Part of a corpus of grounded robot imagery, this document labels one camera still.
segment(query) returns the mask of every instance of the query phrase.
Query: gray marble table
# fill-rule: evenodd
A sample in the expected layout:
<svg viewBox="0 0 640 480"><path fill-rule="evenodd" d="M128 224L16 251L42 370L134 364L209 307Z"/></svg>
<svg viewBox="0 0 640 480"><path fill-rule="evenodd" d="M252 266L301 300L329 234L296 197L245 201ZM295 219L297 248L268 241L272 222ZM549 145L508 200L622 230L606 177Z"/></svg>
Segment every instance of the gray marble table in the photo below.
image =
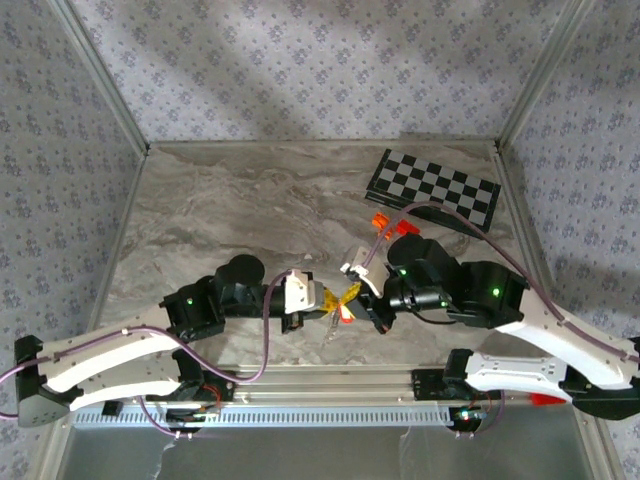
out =
<svg viewBox="0 0 640 480"><path fill-rule="evenodd" d="M152 148L136 192L124 246L101 324L121 320L238 253L258 256L267 281L290 267L313 270L335 293L348 286L339 272L344 252L371 244L373 215L392 210L364 200L385 148L426 158L498 182L489 144L435 142L310 142L305 144L173 144ZM412 218L460 261L501 258L483 242ZM522 252L501 194L490 232L517 259ZM432 313L433 319L445 319ZM271 329L270 364L434 364L456 347L530 355L522 342L463 325L432 326L402 314L387 335L368 322L307 322L282 336ZM224 365L257 364L260 321L229 319L223 335L202 340L200 353Z"/></svg>

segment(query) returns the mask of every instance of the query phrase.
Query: metal frame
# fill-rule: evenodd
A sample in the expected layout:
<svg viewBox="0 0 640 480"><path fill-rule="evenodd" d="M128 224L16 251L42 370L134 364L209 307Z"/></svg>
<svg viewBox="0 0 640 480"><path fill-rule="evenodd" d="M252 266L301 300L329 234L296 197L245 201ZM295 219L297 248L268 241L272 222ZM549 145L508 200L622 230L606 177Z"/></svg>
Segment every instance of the metal frame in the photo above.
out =
<svg viewBox="0 0 640 480"><path fill-rule="evenodd" d="M571 45L582 21L595 3L595 0L569 0L562 9L526 85L520 92L502 132L500 132L498 143L501 153L513 145L515 138L522 130L527 118L538 103L540 95L549 84L553 73Z"/></svg>
<svg viewBox="0 0 640 480"><path fill-rule="evenodd" d="M540 251L536 247L535 235L527 230L523 217L521 216L520 207L517 197L514 194L513 187L507 175L507 169L495 145L488 141L470 140L467 142L454 141L451 142L457 146L469 145L478 147L480 144L486 146L487 154L495 162L498 176L504 187L504 195L506 196L507 205L509 206L509 214L512 218L514 228L516 230L516 238L519 242L521 251L523 252L525 266L541 281L545 288L549 286L550 275L543 262L539 261L539 256L535 252ZM109 274L105 278L103 288L101 288L101 297L96 304L94 315L92 315L92 327L96 325L97 318L102 310L106 293L113 276L116 266L116 259L121 248L122 238L126 230L127 220L130 215L131 206L139 183L139 175L142 171L141 164L134 182L134 188L130 193L127 201L127 208L121 223L120 231L116 246L114 247L112 259L109 265ZM227 367L239 374L247 374L255 371L255 367ZM382 415L378 421L388 420L387 414L396 414L402 411L408 412L439 412L442 407L460 406L466 402L420 402L413 401L413 392L410 386L410 370L417 368L413 365L404 366L359 366L359 367L312 367L312 366L274 366L265 373L264 377L250 385L240 385L236 390L236 399L232 406L229 406L229 414L270 414L283 415L279 420L281 426L290 425L291 422L286 415L302 414L303 411L314 414L355 414L361 413L377 413ZM526 396L522 394L509 394L508 405L523 404L528 402ZM153 407L162 408L163 406L152 405ZM574 409L575 420L582 435L584 448L587 452L588 461L594 472L595 478L599 479L623 479L624 474L620 465L620 461L613 447L606 423L602 420L594 419ZM139 415L141 413L139 406L133 402L125 407L125 414L128 417L122 417L113 421L97 422L97 417L87 415L96 414L96 411L85 409L76 414L72 414L65 419L58 421L42 435L38 455L32 463L30 478L32 480L48 480L52 478L52 472L57 472L64 457L64 451L69 432L73 428L89 428L87 421L92 421L90 428L94 426L141 426ZM372 425L372 420L368 422L364 420L366 417L353 417L347 415L344 417L348 422L354 422L360 425ZM256 425L256 418L251 420L251 426ZM236 420L236 426L241 426L242 422L246 425L247 417L239 415ZM402 421L424 421L416 418L404 418ZM215 427L218 423L211 420L207 426Z"/></svg>
<svg viewBox="0 0 640 480"><path fill-rule="evenodd" d="M151 413L160 424L163 412ZM202 423L184 424L193 428L286 428L286 427L415 427L451 426L449 410L438 405L406 407L250 407L227 406L219 415L209 415ZM137 407L125 407L117 417L101 415L89 408L76 416L74 428L148 428L149 421Z"/></svg>
<svg viewBox="0 0 640 480"><path fill-rule="evenodd" d="M496 164L504 195L507 198L509 214L516 229L515 237L523 253L525 267L540 282L542 288L549 291L552 278L551 272L547 265L541 261L540 255L536 255L536 253L542 251L538 244L537 234L528 228L523 221L524 216L522 215L518 196L514 193L506 165L498 152L497 146L491 156ZM622 480L626 478L606 422L582 413L578 409L574 408L573 411L594 477L603 480Z"/></svg>
<svg viewBox="0 0 640 480"><path fill-rule="evenodd" d="M75 8L71 6L68 0L47 0L47 3L60 20L60 24L67 33L69 41L75 47L98 90L100 90L107 105L113 111L131 146L138 153L145 153L148 147L147 141L138 128L129 107L127 107L120 95L100 54L91 43L91 37L82 24Z"/></svg>

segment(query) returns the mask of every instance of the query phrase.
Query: yellow object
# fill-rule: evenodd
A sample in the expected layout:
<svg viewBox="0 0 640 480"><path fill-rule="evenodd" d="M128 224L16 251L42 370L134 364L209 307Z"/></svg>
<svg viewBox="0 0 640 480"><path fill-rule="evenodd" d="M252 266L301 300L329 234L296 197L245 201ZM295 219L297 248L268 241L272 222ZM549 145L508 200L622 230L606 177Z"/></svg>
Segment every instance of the yellow object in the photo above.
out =
<svg viewBox="0 0 640 480"><path fill-rule="evenodd" d="M358 282L347 288L347 291L344 292L344 295L342 295L342 298L340 298L340 304L346 305L350 301L354 300L358 296L361 286L362 284Z"/></svg>
<svg viewBox="0 0 640 480"><path fill-rule="evenodd" d="M336 297L328 288L324 289L324 305L319 310L323 312L333 312L339 306L338 297Z"/></svg>

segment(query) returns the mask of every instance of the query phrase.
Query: purple cable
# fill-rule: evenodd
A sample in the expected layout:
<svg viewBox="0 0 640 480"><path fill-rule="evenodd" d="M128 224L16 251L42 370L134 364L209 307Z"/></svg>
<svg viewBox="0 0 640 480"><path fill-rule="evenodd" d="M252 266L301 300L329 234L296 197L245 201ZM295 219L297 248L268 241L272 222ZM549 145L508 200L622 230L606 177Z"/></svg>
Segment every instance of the purple cable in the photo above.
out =
<svg viewBox="0 0 640 480"><path fill-rule="evenodd" d="M544 303L544 305L549 309L549 311L553 314L553 316L556 317L563 326L567 327L569 330L575 333L578 337L589 342L591 345L594 345L595 347L598 347L606 352L609 352L613 355L620 357L621 360L630 360L634 363L640 363L640 355L630 355L620 348L612 347L611 345L608 345L607 343L602 342L595 337L592 337L587 332L581 330L578 326L574 325L573 323L569 322L566 318L564 318L564 315L562 315L562 313L560 313L560 311L554 305L553 300L551 300L551 297L547 295L547 293L538 284L538 282L536 282L533 276L529 272L527 272L527 270L523 266L521 266L515 258L509 255L509 253L507 253L502 247L500 247L500 245L498 245L493 240L491 240L491 238L489 238L482 230L476 227L473 223L471 223L469 220L464 218L455 210L447 207L446 205L443 205L442 203L427 200L424 202L411 203L406 207L404 207L402 210L400 210L400 212L395 217L393 217L393 219L391 219L391 221L387 224L387 226L380 232L380 235L378 235L378 238L376 239L375 243L371 247L371 250L369 250L368 255L365 257L364 261L362 262L362 266L364 268L367 268L369 266L369 263L371 263L371 260L376 254L376 251L378 250L378 248L380 248L380 245L382 244L382 240L385 238L387 233L390 232L391 229L395 227L400 220L402 220L402 217L404 216L405 213L410 212L414 208L418 208L418 207L432 207L438 210L443 210L444 212L447 212L449 215L455 217L457 220L462 222L466 227L473 230L480 238L482 238L482 240L487 242L496 252L498 252L500 256L502 256L502 258L504 258L507 262L509 262L513 266L513 268L515 268L518 271L518 273L527 280L527 282L529 282L529 285L531 285L531 288L533 289L533 291L536 292L538 297L540 297L540 300L542 300L542 303Z"/></svg>
<svg viewBox="0 0 640 480"><path fill-rule="evenodd" d="M68 348L66 350L62 350L60 352L56 352L56 353L53 354L53 356L51 358L49 358L49 357L41 357L41 358L36 358L36 359L33 359L33 360L29 360L27 362L21 363L20 365L16 365L12 369L10 369L7 372L5 372L4 374L2 374L2 376L0 376L0 385L2 383L4 383L9 377L11 377L12 375L15 375L18 372L21 372L25 368L29 368L29 367L32 367L34 365L39 365L41 363L50 362L52 360L59 360L60 358L66 357L68 355L72 355L74 353L82 352L83 350L86 350L87 348L91 348L91 347L94 347L96 345L100 345L102 343L108 342L109 340L111 340L113 338L120 337L120 336L125 335L125 334L129 335L129 334L131 334L133 332L155 333L155 334L158 334L158 335L164 335L165 337L169 337L180 348L182 348L185 352L187 352L187 354L191 358L193 358L196 362L198 362L200 364L200 366L202 366L202 368L204 368L205 370L209 370L210 372L214 373L215 375L217 375L217 376L219 376L221 378L224 378L225 380L227 380L229 382L251 383L251 382L257 380L258 378L260 378L262 376L262 374L264 373L265 369L267 368L267 362L269 360L269 307L271 305L271 297L273 296L273 290L276 288L276 285L278 284L278 282L280 282L280 280L282 280L288 274L289 274L289 270L287 270L285 272L282 272L279 275L276 275L276 277L271 281L271 283L267 287L267 291L264 294L264 299L263 299L263 302L262 302L263 303L263 306L262 306L263 342L262 342L262 344L263 344L263 352L264 353L263 353L263 357L262 357L262 363L260 364L260 368L258 369L258 371L256 373L254 373L250 377L247 377L247 378L236 377L235 375L231 375L231 374L229 374L229 373L227 373L227 372L225 372L223 370L218 369L217 367L215 367L214 365L209 363L207 360L202 358L200 355L198 355L198 353L196 353L196 351L193 350L191 347L189 347L185 342L180 340L175 335L170 334L166 330L163 330L163 329L158 328L158 327L151 327L151 326L136 326L136 327L130 327L130 328L127 328L127 329L123 329L123 330L126 330L126 333L123 333L123 330L118 330L116 332L107 333L105 335L102 335L101 337L95 338L93 340L90 340L88 342L82 343L80 345L76 345L76 346ZM15 420L17 418L18 418L17 414L0 412L0 419Z"/></svg>
<svg viewBox="0 0 640 480"><path fill-rule="evenodd" d="M2 385L9 377L15 375L16 373L21 372L25 368L33 367L34 365L39 365L41 363L46 363L50 361L51 359L49 357L42 357L42 358L34 358L33 360L27 360L26 362L23 362L20 365L16 365L10 370L4 372L2 376L0 376L0 385ZM17 420L18 415L15 413L0 412L0 418L3 420Z"/></svg>
<svg viewBox="0 0 640 480"><path fill-rule="evenodd" d="M168 428L164 428L162 425L160 425L158 422L156 422L153 419L153 417L149 413L149 410L147 410L147 406L144 404L144 399L142 397L136 397L136 398L138 400L138 403L140 404L140 408L142 409L142 413L144 413L144 416L147 417L147 420L149 420L151 425L153 425L155 427L155 429L158 430L159 432L162 432L165 435L168 435L170 437L174 437L175 438L176 437L176 432L172 432Z"/></svg>

